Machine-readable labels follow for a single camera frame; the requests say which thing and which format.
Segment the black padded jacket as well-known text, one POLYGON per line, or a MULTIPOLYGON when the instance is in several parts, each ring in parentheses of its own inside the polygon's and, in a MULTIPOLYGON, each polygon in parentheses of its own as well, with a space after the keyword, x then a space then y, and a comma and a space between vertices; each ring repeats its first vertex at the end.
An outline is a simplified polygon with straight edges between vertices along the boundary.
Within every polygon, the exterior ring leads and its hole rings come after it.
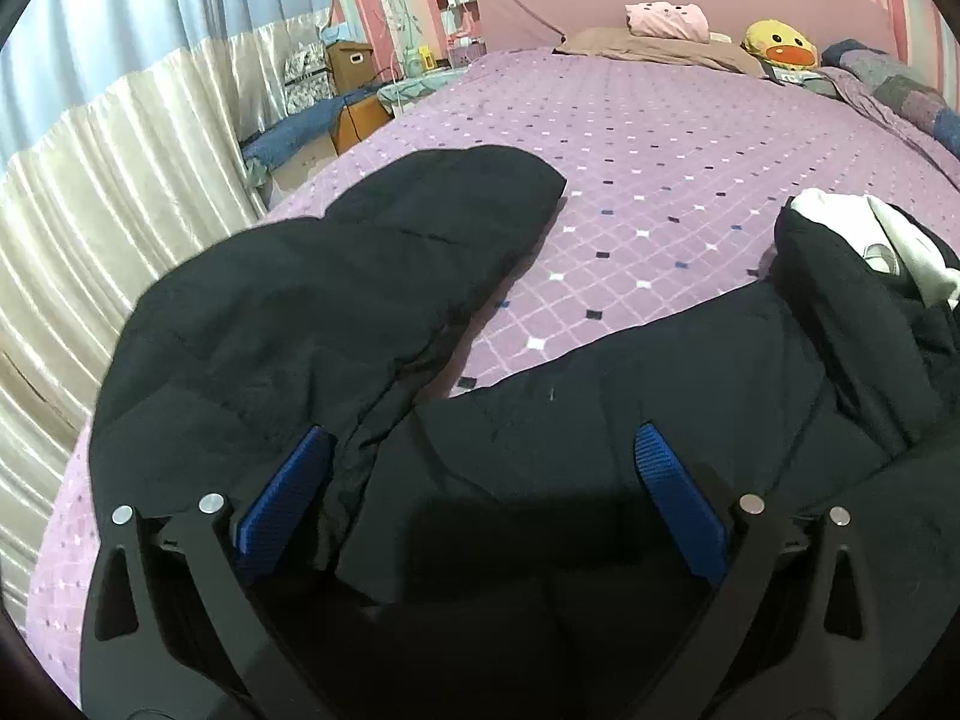
POLYGON ((89 717, 957 713, 957 255, 809 188, 758 281, 430 397, 563 187, 418 151, 143 294, 91 427, 89 717))

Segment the purple diamond-pattern bed sheet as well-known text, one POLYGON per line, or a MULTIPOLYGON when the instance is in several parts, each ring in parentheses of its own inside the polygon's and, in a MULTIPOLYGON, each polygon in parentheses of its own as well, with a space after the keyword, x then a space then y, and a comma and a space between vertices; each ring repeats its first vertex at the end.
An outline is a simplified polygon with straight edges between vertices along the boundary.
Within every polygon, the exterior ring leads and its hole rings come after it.
POLYGON ((957 589, 947 470, 869 489, 958 413, 958 316, 789 202, 885 200, 937 247, 958 166, 859 101, 700 67, 485 60, 278 218, 162 277, 99 392, 91 494, 235 481, 335 440, 309 564, 386 605, 578 582, 682 624, 695 579, 631 460, 686 460, 796 514, 864 500, 900 667, 957 589))

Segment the patchwork quilt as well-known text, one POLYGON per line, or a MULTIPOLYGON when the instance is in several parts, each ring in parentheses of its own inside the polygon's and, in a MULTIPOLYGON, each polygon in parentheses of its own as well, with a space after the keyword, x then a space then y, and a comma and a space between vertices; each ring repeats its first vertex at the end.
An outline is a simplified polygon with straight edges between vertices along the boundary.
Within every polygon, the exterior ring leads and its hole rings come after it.
POLYGON ((852 73, 879 103, 958 156, 957 110, 893 55, 844 39, 827 47, 820 62, 852 73))

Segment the blue and cream curtain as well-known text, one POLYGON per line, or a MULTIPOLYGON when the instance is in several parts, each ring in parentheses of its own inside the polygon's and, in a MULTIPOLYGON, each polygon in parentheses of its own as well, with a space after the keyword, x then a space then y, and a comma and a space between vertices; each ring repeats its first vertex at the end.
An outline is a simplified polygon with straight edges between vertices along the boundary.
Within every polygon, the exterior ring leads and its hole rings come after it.
POLYGON ((31 0, 2 49, 2 593, 28 607, 117 335, 265 211, 241 145, 335 0, 31 0))

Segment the patterned storage drawers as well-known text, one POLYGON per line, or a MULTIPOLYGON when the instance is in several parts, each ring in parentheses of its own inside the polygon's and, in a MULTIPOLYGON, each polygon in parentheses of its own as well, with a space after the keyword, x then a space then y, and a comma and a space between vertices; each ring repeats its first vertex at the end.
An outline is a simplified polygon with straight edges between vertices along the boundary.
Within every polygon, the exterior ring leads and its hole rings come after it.
POLYGON ((335 96, 324 44, 309 44, 286 60, 283 89, 288 114, 296 114, 335 96))

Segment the yellow duck plush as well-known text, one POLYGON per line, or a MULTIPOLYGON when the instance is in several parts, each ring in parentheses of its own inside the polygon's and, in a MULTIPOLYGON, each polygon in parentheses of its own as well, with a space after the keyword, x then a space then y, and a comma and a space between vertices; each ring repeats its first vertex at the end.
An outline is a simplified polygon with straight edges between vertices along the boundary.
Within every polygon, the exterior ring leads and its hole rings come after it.
POLYGON ((818 49, 802 32, 778 20, 760 20, 745 31, 742 47, 773 67, 811 70, 818 65, 818 49))

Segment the brown cardboard box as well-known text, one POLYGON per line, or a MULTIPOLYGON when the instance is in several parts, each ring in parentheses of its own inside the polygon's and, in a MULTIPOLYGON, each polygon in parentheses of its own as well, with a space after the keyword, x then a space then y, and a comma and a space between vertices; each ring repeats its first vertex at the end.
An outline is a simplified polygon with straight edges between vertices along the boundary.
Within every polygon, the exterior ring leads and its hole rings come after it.
POLYGON ((338 41, 325 52, 338 94, 369 85, 377 76, 374 50, 370 44, 338 41))

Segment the tan pillow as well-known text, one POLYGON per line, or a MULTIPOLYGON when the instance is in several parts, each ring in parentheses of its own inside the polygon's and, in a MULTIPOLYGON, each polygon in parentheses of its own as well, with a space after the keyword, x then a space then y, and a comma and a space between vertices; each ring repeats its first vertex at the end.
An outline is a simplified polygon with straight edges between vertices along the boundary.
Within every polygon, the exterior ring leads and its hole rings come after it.
POLYGON ((624 62, 703 67, 765 78, 760 60, 732 43, 697 43, 674 37, 635 36, 628 28, 589 28, 569 36, 556 54, 602 57, 624 62))

